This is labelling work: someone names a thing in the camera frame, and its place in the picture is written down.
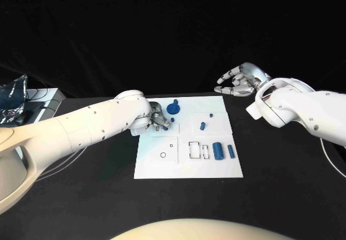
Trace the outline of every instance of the robotic hand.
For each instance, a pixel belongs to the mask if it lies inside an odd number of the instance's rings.
[[[149,102],[143,92],[130,90],[113,100],[45,121],[0,128],[0,214],[20,200],[56,160],[126,129],[137,136],[150,125],[170,128],[162,106]]]
[[[221,84],[232,78],[235,87],[215,87],[215,91],[234,96],[255,93],[255,102],[247,111],[254,119],[264,117],[281,128],[289,122],[299,122],[312,135],[346,146],[346,94],[315,89],[294,78],[276,78],[245,62],[218,79]]]

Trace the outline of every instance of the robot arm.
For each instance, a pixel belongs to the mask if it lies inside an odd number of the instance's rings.
[[[232,77],[235,87],[215,88],[215,91],[235,96],[255,93],[255,102],[247,111],[258,119],[281,128],[289,122],[299,122],[312,135],[346,146],[346,94],[315,89],[294,78],[271,79],[270,75],[245,62],[218,80]]]
[[[38,123],[0,128],[0,214],[15,205],[49,165],[124,130],[146,132],[150,124],[170,127],[157,102],[140,91]],[[20,147],[28,166],[16,152]]]

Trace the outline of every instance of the white board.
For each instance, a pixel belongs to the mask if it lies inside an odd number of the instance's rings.
[[[180,112],[170,115],[166,109],[175,99],[178,99]],[[140,135],[134,178],[242,178],[222,96],[152,98],[149,101],[160,103],[172,128],[167,131],[162,128],[156,131],[152,126]],[[205,122],[205,130],[201,130],[202,122]],[[199,158],[191,158],[189,142],[198,142]],[[215,142],[222,145],[224,160],[215,160]],[[208,159],[205,159],[204,145],[208,146]],[[231,158],[228,145],[232,145],[235,158]]]

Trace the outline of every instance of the black tabletop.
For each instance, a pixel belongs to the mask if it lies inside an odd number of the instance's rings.
[[[56,115],[107,99],[67,99]],[[300,240],[345,239],[346,179],[326,159],[320,139],[296,122],[276,128],[263,118],[254,120],[245,110],[253,101],[224,95],[244,178],[134,179],[140,137],[127,130],[33,184],[0,215],[0,239],[107,240],[179,218],[232,221]],[[332,144],[326,147],[338,158]]]

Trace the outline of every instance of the black backdrop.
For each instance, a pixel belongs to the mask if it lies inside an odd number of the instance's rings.
[[[253,62],[346,92],[345,16],[330,1],[0,3],[0,84],[28,73],[69,97],[209,92]]]

